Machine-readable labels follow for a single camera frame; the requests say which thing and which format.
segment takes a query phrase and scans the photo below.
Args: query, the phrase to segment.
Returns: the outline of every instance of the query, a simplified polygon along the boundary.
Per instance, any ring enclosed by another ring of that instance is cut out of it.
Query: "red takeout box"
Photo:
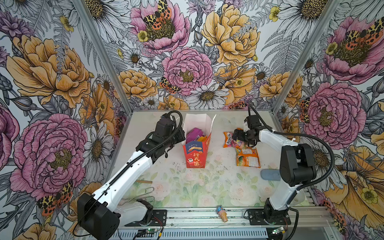
[[[191,141],[181,144],[184,148],[185,161],[187,168],[205,168],[207,161],[209,142],[211,141],[212,125],[216,115],[211,119],[207,114],[189,114],[185,115],[184,127],[185,136],[194,127],[201,129],[204,136],[208,136],[204,142]]]

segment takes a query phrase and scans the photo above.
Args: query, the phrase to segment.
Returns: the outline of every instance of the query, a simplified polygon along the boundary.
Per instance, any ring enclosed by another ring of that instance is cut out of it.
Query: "candy package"
[[[233,132],[224,132],[225,135],[225,143],[223,147],[235,147],[235,148],[243,148],[244,142],[237,140],[235,141],[233,139]]]
[[[258,167],[260,168],[259,154],[257,149],[251,148],[236,148],[236,165],[243,167]]]

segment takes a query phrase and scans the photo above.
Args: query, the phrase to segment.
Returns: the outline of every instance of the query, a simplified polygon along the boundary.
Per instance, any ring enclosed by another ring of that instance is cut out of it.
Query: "printed pink rose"
[[[12,113],[0,106],[0,170],[8,163],[12,152],[12,141],[19,134],[19,123]]]
[[[324,61],[317,64],[318,70],[352,84],[362,84],[375,76],[384,67],[384,38],[372,45],[362,42],[353,50],[346,48],[345,40],[346,32],[362,32],[373,23],[366,23],[366,19],[359,22],[358,18],[347,17],[334,31],[334,35],[328,38]]]
[[[10,178],[11,189],[38,200],[55,195],[69,181],[77,187],[85,175],[81,165],[87,140],[83,126],[66,114],[32,123],[14,146],[17,168]]]
[[[153,30],[152,26],[147,25],[143,18],[148,15],[154,15],[157,11],[157,4],[154,7],[148,5],[144,8],[132,8],[131,10],[131,32],[136,34],[138,40],[144,44],[147,53],[145,55],[158,55],[163,52],[175,50],[179,46],[184,46],[188,42],[190,22],[189,18],[185,17],[180,12],[177,4],[173,4],[168,0],[168,7],[172,11],[172,16],[169,20],[162,23],[159,30]]]
[[[209,85],[212,81],[211,60],[193,48],[176,49],[171,57],[163,60],[162,64],[164,77],[171,85],[178,86],[182,95],[188,96],[192,90],[202,85]]]
[[[306,134],[328,142],[332,149],[349,146],[365,125],[366,113],[361,108],[361,96],[347,83],[322,83],[310,97],[309,123]]]

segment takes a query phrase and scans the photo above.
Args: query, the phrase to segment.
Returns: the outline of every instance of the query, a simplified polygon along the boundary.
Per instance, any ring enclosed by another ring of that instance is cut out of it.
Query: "table surface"
[[[115,174],[131,157],[138,143],[154,131],[163,111],[134,112],[122,142],[111,174]],[[148,187],[154,187],[150,195],[155,197],[154,207],[259,207],[272,195],[279,184],[260,177],[265,168],[277,169],[280,156],[270,146],[259,142],[257,151],[261,168],[236,166],[235,148],[223,148],[223,132],[242,127],[247,111],[183,111],[186,113],[206,113],[211,118],[216,115],[212,127],[206,167],[204,169],[186,168],[181,144],[169,151],[147,169],[140,180],[150,180],[152,184],[135,182],[124,197],[143,194]],[[268,111],[259,111],[265,122],[274,127]],[[299,204],[309,206],[306,199]]]

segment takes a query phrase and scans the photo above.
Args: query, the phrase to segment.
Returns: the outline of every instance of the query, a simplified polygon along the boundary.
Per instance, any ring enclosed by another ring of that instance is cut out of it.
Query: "metal corner post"
[[[305,62],[309,58],[312,49],[315,47],[315,44],[317,43],[317,41],[320,39],[325,29],[325,26],[329,23],[329,20],[331,19],[333,14],[336,12],[340,2],[341,0],[328,0],[327,4],[325,5],[317,25],[315,26],[312,34],[308,37],[308,40],[303,50],[301,51],[295,66],[291,70],[291,74],[289,75],[286,84],[284,85],[281,93],[279,94],[275,103],[272,106],[272,113],[274,115],[277,114],[278,109],[283,104],[285,97],[288,95],[289,91],[291,90],[293,84],[296,81],[296,78],[300,74],[302,67],[304,66]]]
[[[98,53],[98,55],[101,57],[102,60],[104,60],[103,64],[105,66],[105,69],[107,70],[107,74],[110,76],[111,81],[113,85],[116,88],[117,93],[120,96],[121,102],[129,114],[129,117],[132,115],[132,107],[129,104],[128,98],[126,97],[126,94],[120,84],[120,81],[117,78],[115,68],[112,64],[112,61],[110,60],[107,50],[105,49],[105,46],[103,44],[103,40],[101,39],[101,36],[98,34],[98,29],[96,28],[95,24],[93,23],[92,16],[88,11],[88,7],[84,0],[75,0],[72,1],[73,5],[75,6],[80,19],[86,29],[86,34],[88,35],[88,38],[92,41],[92,43],[95,45],[95,49]]]

